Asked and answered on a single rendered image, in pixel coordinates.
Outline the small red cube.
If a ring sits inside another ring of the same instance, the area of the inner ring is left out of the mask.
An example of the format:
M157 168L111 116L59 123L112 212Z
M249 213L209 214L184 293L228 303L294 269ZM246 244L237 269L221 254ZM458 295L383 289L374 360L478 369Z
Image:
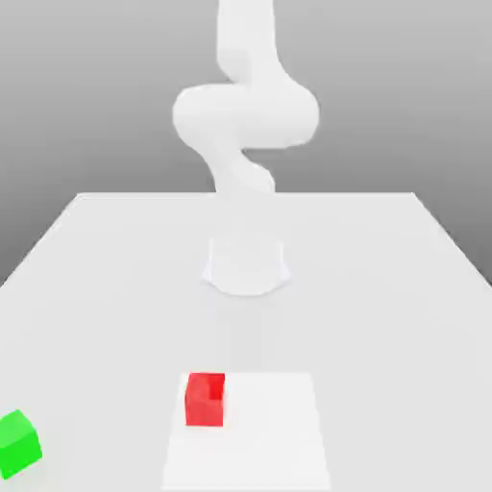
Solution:
M184 394L185 422L189 427L224 424L224 373L190 373Z

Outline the small green cube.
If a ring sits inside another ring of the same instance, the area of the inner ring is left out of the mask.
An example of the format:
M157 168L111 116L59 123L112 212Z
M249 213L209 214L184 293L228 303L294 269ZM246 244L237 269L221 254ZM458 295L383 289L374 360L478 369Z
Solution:
M42 458L37 430L20 409L0 418L0 476L8 480Z

